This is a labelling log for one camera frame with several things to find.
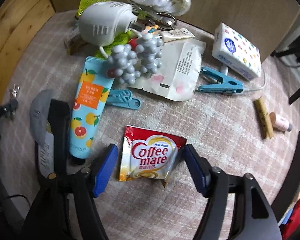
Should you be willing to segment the black comb package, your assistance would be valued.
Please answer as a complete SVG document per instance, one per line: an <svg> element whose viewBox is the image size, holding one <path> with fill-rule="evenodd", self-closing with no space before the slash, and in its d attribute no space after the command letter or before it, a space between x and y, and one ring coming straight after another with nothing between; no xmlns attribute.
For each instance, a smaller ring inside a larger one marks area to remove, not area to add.
<svg viewBox="0 0 300 240"><path fill-rule="evenodd" d="M66 175L70 107L52 96L52 89L42 90L30 105L30 132L35 141L34 156L40 184L52 173Z"/></svg>

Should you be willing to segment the teal plastic clip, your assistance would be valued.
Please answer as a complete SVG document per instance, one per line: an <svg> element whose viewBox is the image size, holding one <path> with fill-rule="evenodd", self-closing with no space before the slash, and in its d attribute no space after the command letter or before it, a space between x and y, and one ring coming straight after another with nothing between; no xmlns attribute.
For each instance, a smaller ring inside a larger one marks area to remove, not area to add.
<svg viewBox="0 0 300 240"><path fill-rule="evenodd" d="M142 101L135 98L128 89L111 89L106 105L137 110L141 107Z"/></svg>

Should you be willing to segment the Coffee mate sachet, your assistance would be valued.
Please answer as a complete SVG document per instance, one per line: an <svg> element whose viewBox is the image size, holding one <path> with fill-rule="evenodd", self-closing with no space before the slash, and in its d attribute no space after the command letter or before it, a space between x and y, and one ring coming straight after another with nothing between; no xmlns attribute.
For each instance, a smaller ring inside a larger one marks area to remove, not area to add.
<svg viewBox="0 0 300 240"><path fill-rule="evenodd" d="M176 162L180 160L179 150L186 143L187 139L184 137L127 126L123 138L119 181L157 179L166 187Z"/></svg>

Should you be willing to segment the fruit print hand cream tube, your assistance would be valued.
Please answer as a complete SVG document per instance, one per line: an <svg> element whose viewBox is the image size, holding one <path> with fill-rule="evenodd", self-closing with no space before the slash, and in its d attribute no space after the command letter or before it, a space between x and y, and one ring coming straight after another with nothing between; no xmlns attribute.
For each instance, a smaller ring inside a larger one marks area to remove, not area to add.
<svg viewBox="0 0 300 240"><path fill-rule="evenodd" d="M107 61L89 56L79 79L70 122L70 154L87 159L114 79Z"/></svg>

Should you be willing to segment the blue clothespin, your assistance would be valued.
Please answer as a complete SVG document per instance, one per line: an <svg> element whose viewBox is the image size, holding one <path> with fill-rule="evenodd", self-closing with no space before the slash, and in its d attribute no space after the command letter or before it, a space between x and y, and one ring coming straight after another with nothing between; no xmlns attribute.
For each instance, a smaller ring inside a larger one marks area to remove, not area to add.
<svg viewBox="0 0 300 240"><path fill-rule="evenodd" d="M216 83L201 85L197 88L201 93L218 93L218 94L242 94L243 82L227 76L219 71L211 69L209 67L202 67L200 73L214 79Z"/></svg>

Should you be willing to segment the tape roll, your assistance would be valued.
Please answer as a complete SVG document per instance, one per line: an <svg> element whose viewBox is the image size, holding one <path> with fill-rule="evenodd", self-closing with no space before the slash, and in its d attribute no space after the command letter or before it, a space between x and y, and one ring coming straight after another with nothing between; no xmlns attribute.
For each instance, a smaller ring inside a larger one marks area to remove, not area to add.
<svg viewBox="0 0 300 240"><path fill-rule="evenodd" d="M182 16L190 10L191 4L191 0L170 0L168 13L174 16Z"/></svg>

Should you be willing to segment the green plastic wrapper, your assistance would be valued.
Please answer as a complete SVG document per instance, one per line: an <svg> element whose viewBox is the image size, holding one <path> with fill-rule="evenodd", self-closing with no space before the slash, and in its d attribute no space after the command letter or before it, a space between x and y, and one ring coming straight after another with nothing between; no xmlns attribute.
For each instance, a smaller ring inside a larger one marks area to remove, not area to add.
<svg viewBox="0 0 300 240"><path fill-rule="evenodd" d="M104 49L104 52L110 56L111 55L111 50L113 47L118 46L118 45L125 45L127 44L132 38L136 38L138 37L137 31L134 30L129 30L126 33L121 33L119 35L117 35L114 38L114 41L107 46L103 46L102 48ZM95 53L93 53L94 57L98 58L98 59L105 59L104 55L101 53L100 48L97 47L97 50Z"/></svg>

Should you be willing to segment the wooden clothespin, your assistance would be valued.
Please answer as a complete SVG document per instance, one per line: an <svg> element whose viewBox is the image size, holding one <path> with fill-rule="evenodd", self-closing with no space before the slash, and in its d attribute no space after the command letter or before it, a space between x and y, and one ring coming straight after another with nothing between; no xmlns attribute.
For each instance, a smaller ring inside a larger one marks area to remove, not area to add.
<svg viewBox="0 0 300 240"><path fill-rule="evenodd" d="M264 103L264 100L262 97L254 100L254 105L257 111L258 119L260 121L261 131L262 131L262 137L264 139L271 139L274 136L273 127L271 124L271 119L268 113L268 110L266 108L266 105Z"/></svg>

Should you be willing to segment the pine wood board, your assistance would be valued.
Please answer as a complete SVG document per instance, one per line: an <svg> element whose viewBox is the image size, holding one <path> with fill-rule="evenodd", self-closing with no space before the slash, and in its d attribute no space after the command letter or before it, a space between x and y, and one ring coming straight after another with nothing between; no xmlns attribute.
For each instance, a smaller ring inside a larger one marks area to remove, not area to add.
<svg viewBox="0 0 300 240"><path fill-rule="evenodd" d="M0 103L24 50L54 14L50 0L5 0L0 7Z"/></svg>

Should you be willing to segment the pink small bottle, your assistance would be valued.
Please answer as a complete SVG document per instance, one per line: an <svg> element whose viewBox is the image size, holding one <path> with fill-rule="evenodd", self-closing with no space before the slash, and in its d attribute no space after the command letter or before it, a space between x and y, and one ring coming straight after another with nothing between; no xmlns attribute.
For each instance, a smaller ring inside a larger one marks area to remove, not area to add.
<svg viewBox="0 0 300 240"><path fill-rule="evenodd" d="M291 132L293 129L292 124L284 117L275 112L269 113L272 127L281 132Z"/></svg>

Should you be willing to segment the white printed sachet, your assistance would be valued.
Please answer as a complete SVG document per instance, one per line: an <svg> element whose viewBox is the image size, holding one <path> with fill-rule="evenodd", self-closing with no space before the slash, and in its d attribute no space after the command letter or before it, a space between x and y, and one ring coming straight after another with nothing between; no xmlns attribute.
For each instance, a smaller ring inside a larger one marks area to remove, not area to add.
<svg viewBox="0 0 300 240"><path fill-rule="evenodd" d="M194 38L167 42L162 46L162 67L145 74L131 85L172 101L185 102L194 95L206 43Z"/></svg>

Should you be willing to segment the small cream tube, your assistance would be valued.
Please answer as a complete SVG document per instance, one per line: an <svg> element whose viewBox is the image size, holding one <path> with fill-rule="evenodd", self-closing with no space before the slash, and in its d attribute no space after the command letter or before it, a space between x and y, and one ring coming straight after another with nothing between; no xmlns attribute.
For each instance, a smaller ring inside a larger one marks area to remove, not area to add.
<svg viewBox="0 0 300 240"><path fill-rule="evenodd" d="M193 33L186 28L174 29L170 31L159 31L158 34L161 36L164 43L187 38L195 38L195 35L193 35Z"/></svg>

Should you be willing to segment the white electric device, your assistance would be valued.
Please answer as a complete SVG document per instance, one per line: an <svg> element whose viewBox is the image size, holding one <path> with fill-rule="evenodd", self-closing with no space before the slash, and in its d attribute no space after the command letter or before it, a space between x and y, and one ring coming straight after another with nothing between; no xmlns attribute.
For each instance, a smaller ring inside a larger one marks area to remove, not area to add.
<svg viewBox="0 0 300 240"><path fill-rule="evenodd" d="M137 19L131 4L98 2L82 12L78 29L84 41L104 47L113 43L117 35L129 31Z"/></svg>

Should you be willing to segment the red pouch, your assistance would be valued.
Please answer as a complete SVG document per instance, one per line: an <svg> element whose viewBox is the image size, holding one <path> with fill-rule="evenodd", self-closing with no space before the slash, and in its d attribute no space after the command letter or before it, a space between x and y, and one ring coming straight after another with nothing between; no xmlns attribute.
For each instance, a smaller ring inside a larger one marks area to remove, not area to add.
<svg viewBox="0 0 300 240"><path fill-rule="evenodd" d="M294 206L288 222L283 226L282 239L288 239L300 225L300 199Z"/></svg>

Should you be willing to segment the white tissue pack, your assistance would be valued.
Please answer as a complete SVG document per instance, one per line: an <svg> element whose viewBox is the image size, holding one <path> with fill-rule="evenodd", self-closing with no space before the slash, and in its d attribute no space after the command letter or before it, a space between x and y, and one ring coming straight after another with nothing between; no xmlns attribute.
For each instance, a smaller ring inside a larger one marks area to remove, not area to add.
<svg viewBox="0 0 300 240"><path fill-rule="evenodd" d="M261 76L259 49L224 23L215 29L212 56L248 81Z"/></svg>

